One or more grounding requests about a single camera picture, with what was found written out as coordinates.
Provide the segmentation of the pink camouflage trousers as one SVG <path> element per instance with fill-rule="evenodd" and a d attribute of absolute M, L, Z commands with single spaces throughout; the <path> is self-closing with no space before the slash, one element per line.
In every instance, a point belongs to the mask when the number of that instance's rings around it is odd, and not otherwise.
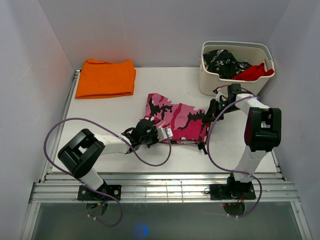
<path fill-rule="evenodd" d="M 197 144 L 198 149 L 207 154 L 206 141 L 211 126 L 203 122 L 206 113 L 184 103 L 172 103 L 158 93 L 147 96 L 145 118 L 153 120 L 156 127 L 169 127 L 172 131 L 171 142 L 178 145 Z"/>

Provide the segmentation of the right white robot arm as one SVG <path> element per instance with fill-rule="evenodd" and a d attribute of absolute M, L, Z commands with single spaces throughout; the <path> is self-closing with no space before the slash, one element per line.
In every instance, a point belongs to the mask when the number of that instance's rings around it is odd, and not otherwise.
<path fill-rule="evenodd" d="M 247 120 L 244 129 L 245 149 L 235 169 L 230 170 L 224 184 L 211 184 L 211 200 L 254 200 L 253 175 L 261 160 L 281 143 L 282 111 L 261 103 L 258 97 L 239 83 L 227 87 L 227 95 L 218 86 L 213 92 L 205 121 L 222 121 L 226 113 L 241 110 Z"/>

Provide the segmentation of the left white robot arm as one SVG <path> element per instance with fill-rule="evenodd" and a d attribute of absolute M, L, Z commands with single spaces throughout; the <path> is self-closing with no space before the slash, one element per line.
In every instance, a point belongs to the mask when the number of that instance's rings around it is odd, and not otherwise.
<path fill-rule="evenodd" d="M 88 193 L 100 200 L 106 195 L 105 181 L 94 169 L 101 155 L 130 154 L 140 146 L 150 147 L 160 141 L 158 129 L 151 120 L 142 119 L 120 136 L 94 134 L 82 129 L 57 154 L 71 175 L 89 186 Z"/>

